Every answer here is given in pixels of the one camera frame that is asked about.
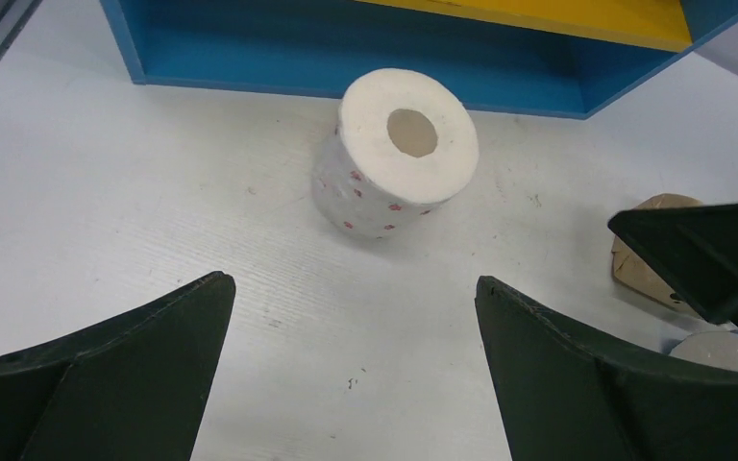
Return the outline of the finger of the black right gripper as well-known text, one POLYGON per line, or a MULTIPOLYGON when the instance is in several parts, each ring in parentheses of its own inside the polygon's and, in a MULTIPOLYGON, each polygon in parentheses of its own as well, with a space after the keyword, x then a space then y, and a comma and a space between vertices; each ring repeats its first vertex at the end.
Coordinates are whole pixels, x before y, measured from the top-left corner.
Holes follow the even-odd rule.
POLYGON ((738 204, 624 210, 607 226, 706 322, 738 328, 738 204))

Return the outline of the blue wrapped paper roll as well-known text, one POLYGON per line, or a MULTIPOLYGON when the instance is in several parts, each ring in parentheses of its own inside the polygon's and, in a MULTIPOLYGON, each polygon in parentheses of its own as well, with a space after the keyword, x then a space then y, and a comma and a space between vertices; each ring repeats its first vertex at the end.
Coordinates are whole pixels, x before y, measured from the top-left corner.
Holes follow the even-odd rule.
POLYGON ((671 347, 668 355, 713 368, 738 372, 738 332, 695 333, 671 347))

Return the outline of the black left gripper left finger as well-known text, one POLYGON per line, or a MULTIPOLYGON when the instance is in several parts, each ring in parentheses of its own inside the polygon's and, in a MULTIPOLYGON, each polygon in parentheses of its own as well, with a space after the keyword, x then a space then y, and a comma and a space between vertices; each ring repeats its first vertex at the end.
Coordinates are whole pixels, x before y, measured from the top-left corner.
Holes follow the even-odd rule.
POLYGON ((0 460, 189 459, 234 296, 234 279, 212 272, 0 356, 0 460))

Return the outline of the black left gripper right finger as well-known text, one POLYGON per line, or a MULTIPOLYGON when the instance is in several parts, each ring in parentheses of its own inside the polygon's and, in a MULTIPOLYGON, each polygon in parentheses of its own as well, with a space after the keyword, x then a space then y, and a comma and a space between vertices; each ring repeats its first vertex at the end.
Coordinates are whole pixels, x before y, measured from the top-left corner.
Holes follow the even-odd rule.
POLYGON ((636 346, 490 276, 480 335, 515 460, 738 460, 738 372, 636 346))

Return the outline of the blue pink yellow shelf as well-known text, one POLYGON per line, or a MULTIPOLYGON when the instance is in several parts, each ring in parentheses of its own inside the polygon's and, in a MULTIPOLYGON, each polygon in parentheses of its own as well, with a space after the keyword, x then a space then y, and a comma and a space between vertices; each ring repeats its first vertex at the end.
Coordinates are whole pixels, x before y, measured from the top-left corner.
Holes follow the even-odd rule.
POLYGON ((360 1, 106 1, 131 80, 339 98, 370 71, 427 74, 468 109, 586 119, 681 58, 360 1))

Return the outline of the white floral paper roll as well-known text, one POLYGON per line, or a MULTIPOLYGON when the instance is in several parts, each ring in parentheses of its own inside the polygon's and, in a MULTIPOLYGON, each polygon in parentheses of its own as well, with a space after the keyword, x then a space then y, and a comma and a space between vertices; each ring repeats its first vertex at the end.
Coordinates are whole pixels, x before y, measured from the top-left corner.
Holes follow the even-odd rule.
POLYGON ((387 238, 457 195, 479 157, 474 122, 448 88, 382 68, 345 91, 312 169, 312 198, 340 230, 387 238))

